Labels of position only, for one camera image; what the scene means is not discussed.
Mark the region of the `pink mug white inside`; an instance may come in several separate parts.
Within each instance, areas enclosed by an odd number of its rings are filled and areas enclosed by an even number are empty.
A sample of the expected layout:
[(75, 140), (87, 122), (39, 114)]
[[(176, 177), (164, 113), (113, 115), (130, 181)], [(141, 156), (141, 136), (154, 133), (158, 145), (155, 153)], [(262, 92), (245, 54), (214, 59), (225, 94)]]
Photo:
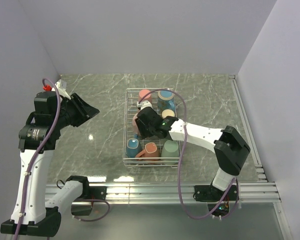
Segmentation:
[(139, 131), (138, 125), (136, 123), (137, 116), (138, 116), (138, 113), (136, 113), (132, 118), (132, 130), (133, 130), (134, 134), (136, 134), (137, 136), (140, 136), (140, 131)]

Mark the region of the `steel cup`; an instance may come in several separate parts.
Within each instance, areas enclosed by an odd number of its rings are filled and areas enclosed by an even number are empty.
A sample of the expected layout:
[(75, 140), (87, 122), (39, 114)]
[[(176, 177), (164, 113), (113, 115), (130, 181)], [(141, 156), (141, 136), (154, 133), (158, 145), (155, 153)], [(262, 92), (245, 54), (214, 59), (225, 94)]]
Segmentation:
[(165, 109), (162, 111), (161, 116), (163, 119), (166, 117), (175, 117), (175, 112), (172, 109)]

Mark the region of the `blue mug orange inside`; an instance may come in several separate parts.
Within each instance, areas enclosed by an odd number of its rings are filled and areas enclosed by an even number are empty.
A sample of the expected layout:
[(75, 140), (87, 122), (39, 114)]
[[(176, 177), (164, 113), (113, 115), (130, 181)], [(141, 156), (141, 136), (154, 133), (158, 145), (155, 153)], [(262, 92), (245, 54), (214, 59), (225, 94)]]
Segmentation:
[(157, 94), (157, 106), (160, 112), (164, 110), (176, 111), (175, 94), (168, 90), (160, 90)]

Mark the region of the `blue patterned mug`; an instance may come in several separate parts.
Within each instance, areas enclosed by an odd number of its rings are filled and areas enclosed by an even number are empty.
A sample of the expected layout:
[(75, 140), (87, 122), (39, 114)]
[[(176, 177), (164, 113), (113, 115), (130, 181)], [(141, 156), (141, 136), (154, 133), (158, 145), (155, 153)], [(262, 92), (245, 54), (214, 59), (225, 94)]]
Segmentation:
[(137, 138), (130, 138), (126, 143), (126, 157), (135, 158), (142, 151), (142, 146)]

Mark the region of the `salmon mug white inside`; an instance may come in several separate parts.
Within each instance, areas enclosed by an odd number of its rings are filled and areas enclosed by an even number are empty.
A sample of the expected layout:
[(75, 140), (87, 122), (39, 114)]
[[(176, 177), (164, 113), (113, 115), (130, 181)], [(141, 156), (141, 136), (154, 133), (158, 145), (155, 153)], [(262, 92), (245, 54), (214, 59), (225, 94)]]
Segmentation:
[(160, 151), (154, 142), (149, 142), (144, 146), (144, 149), (139, 152), (135, 158), (146, 158), (149, 161), (158, 161)]

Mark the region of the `pale green tumbler cup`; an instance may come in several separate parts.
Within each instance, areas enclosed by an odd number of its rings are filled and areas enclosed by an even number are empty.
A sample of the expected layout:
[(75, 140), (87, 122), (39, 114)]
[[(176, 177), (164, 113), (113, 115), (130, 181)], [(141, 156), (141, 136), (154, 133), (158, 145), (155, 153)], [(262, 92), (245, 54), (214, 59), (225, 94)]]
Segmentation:
[(162, 158), (178, 158), (179, 157), (179, 145), (177, 141), (167, 140), (161, 151)]

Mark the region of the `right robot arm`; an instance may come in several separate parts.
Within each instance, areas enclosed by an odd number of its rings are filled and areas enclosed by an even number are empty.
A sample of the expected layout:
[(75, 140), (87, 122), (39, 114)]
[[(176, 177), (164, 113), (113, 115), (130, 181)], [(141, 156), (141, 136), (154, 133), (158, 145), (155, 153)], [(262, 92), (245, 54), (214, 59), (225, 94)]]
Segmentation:
[(140, 136), (190, 143), (215, 153), (218, 170), (211, 182), (210, 194), (216, 200), (223, 199), (228, 186), (238, 176), (251, 148), (236, 128), (226, 126), (209, 128), (167, 116), (161, 117), (152, 107), (139, 107), (136, 124)]

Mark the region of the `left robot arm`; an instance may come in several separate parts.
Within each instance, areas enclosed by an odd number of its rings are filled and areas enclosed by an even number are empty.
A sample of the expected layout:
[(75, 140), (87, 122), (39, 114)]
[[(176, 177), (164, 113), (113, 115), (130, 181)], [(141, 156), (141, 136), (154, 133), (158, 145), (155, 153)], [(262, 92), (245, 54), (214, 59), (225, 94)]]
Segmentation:
[(45, 200), (49, 166), (61, 130), (79, 127), (99, 112), (76, 93), (57, 96), (54, 91), (43, 91), (36, 95), (34, 111), (18, 134), (19, 188), (11, 217), (0, 226), (2, 234), (53, 237), (72, 202), (91, 197), (88, 178), (74, 175), (50, 200)]

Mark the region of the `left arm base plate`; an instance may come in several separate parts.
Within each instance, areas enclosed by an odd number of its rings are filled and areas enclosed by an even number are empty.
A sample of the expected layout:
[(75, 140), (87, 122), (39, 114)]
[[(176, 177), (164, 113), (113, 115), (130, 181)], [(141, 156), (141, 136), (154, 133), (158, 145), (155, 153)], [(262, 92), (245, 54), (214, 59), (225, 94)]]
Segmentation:
[(84, 188), (83, 193), (77, 197), (75, 202), (82, 202), (83, 200), (88, 199), (97, 199), (97, 200), (105, 200), (107, 194), (106, 186), (90, 186), (89, 188)]

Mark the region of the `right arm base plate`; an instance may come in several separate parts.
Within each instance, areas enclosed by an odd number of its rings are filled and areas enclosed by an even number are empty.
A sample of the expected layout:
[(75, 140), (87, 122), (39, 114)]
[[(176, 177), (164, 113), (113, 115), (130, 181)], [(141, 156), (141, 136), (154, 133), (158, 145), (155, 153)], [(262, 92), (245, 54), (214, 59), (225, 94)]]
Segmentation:
[[(222, 199), (223, 201), (235, 201), (237, 199), (237, 186), (232, 185), (227, 192), (227, 195)], [(219, 202), (224, 195), (224, 191), (215, 188), (212, 185), (195, 185), (193, 198), (197, 202)]]

